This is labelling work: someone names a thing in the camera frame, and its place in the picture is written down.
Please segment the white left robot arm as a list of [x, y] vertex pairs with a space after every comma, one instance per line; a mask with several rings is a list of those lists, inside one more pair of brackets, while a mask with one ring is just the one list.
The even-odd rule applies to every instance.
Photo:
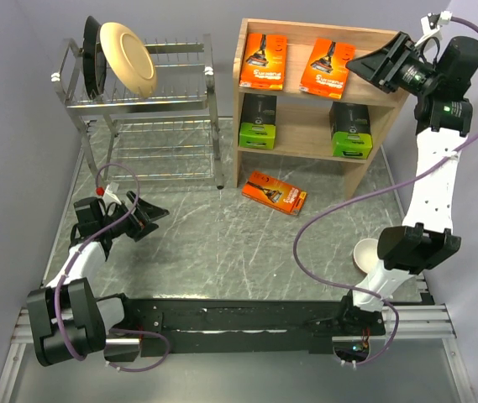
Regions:
[[73, 203], [73, 225], [67, 260], [48, 285], [27, 297], [34, 351], [45, 367], [70, 359], [83, 360], [102, 351], [108, 330], [124, 338], [136, 328], [137, 317], [113, 296], [98, 300], [92, 277], [108, 261], [113, 240], [140, 241], [159, 228], [168, 210], [148, 203], [132, 191], [127, 205], [115, 196], [90, 196]]

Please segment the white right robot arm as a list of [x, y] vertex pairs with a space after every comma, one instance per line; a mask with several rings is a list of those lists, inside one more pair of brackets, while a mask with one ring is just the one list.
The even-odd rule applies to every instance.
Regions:
[[381, 232], [374, 268], [342, 300], [339, 328], [356, 334], [376, 321], [383, 301], [405, 281], [459, 251], [451, 218], [458, 148], [470, 131], [473, 107], [465, 94], [478, 69], [478, 40], [452, 38], [438, 61], [428, 63], [406, 33], [348, 63], [348, 69], [383, 92], [414, 95], [418, 162], [412, 199], [402, 224]]

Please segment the orange razor box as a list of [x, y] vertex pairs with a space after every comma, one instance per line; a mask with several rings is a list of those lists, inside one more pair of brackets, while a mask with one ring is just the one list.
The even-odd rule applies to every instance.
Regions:
[[299, 90], [340, 100], [349, 76], [346, 63], [355, 57], [351, 44], [318, 38], [302, 73]]
[[292, 216], [300, 213], [307, 199], [306, 191], [257, 170], [246, 181], [242, 195]]
[[250, 33], [239, 76], [239, 86], [264, 91], [281, 91], [286, 73], [287, 37]]

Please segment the black green razor box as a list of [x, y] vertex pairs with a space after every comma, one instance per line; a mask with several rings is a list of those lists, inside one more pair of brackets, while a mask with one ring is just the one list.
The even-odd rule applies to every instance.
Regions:
[[246, 93], [239, 125], [239, 146], [274, 149], [277, 97]]
[[333, 156], [366, 160], [373, 147], [366, 105], [334, 102], [329, 112]]

